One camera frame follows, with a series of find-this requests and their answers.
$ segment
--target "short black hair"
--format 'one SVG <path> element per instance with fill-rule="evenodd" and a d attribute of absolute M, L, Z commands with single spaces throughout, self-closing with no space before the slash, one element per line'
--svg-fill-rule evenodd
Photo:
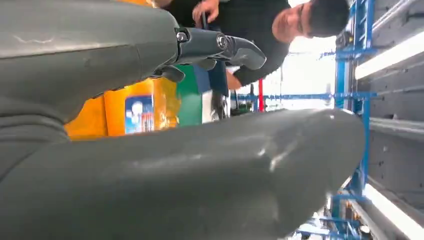
<path fill-rule="evenodd" d="M 340 34 L 349 21 L 346 0 L 311 0 L 310 37 L 327 38 Z"/>

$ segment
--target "label sticker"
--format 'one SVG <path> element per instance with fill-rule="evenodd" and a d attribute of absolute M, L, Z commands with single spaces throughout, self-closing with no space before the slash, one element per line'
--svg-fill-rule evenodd
<path fill-rule="evenodd" d="M 125 134 L 155 130 L 153 96 L 132 96 L 125 99 Z"/>

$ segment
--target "green panel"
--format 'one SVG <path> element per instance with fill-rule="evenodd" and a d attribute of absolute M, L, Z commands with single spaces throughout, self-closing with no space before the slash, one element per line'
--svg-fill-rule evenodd
<path fill-rule="evenodd" d="M 190 65 L 179 65 L 178 69 L 185 73 L 185 78 L 178 83 L 176 92 L 181 99 L 178 118 L 179 126 L 202 124 L 202 95 L 198 92 L 195 72 Z"/>

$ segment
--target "bolt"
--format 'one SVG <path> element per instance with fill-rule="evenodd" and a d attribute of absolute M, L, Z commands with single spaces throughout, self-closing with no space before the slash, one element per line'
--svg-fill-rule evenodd
<path fill-rule="evenodd" d="M 227 47 L 227 39 L 225 36 L 218 36 L 216 42 L 218 43 L 218 47 L 222 50 Z"/>
<path fill-rule="evenodd" d="M 179 32 L 176 34 L 176 39 L 178 42 L 185 42 L 187 41 L 187 35 L 184 32 Z"/>

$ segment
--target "yellow machine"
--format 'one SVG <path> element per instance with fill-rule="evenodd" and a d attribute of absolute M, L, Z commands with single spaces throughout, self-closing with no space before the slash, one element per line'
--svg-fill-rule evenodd
<path fill-rule="evenodd" d="M 148 0 L 122 1 L 150 5 Z M 72 140 L 125 135 L 125 102 L 127 98 L 135 96 L 151 96 L 154 124 L 150 131 L 176 127 L 180 107 L 176 89 L 176 83 L 166 78 L 159 78 L 147 79 L 117 91 L 105 92 L 103 96 L 88 100 L 78 117 L 67 124 L 65 129 Z"/>

